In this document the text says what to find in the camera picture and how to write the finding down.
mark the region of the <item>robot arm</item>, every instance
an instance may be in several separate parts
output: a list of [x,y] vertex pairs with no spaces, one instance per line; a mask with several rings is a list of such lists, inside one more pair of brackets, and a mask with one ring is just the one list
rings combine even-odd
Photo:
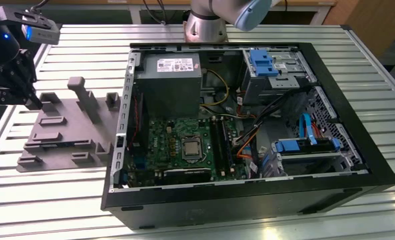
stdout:
[[193,0],[186,25],[187,40],[223,42],[227,39],[226,21],[242,31],[253,30],[265,19],[271,3],[273,0]]
[[36,110],[43,104],[34,83],[34,57],[10,32],[7,25],[22,25],[26,38],[42,44],[58,44],[61,30],[54,21],[40,14],[0,6],[0,105],[26,105]]

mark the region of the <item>power supply label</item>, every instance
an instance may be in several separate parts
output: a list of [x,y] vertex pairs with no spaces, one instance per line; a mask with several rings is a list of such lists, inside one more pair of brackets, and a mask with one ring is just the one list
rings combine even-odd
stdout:
[[158,72],[193,72],[194,70],[191,58],[163,58],[158,60]]

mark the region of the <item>metal slat surface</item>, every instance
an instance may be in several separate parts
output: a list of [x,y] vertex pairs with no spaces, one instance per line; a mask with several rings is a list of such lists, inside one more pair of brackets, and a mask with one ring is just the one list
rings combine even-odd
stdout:
[[[227,28],[230,42],[311,42],[357,110],[395,172],[395,84],[369,52],[338,26],[261,26],[251,32]],[[130,43],[183,42],[181,25],[66,25],[62,40],[43,57],[38,95],[67,90],[71,76],[83,76],[97,97],[122,91]],[[323,214],[287,216],[131,231],[101,211],[106,169],[20,173],[22,155],[36,111],[16,107],[0,139],[0,238],[14,240],[125,237],[141,239],[393,239],[395,186],[366,195]]]

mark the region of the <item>sticker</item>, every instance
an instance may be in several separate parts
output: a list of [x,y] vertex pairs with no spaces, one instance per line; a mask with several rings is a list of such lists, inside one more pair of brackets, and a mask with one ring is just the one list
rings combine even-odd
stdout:
[[243,98],[241,96],[238,97],[238,105],[243,105]]
[[158,60],[158,72],[193,72],[194,70],[191,58],[163,58]]
[[287,66],[283,63],[275,63],[275,68],[278,68],[278,69],[286,69]]
[[258,173],[258,169],[259,169],[259,167],[258,167],[258,165],[257,165],[254,162],[250,163],[250,168],[251,168],[251,170],[253,170],[255,173]]

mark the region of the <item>cpu socket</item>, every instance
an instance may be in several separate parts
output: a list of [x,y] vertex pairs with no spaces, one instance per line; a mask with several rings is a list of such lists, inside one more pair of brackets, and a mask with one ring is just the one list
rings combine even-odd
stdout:
[[182,137],[183,160],[197,163],[203,158],[202,138],[199,135],[185,135]]

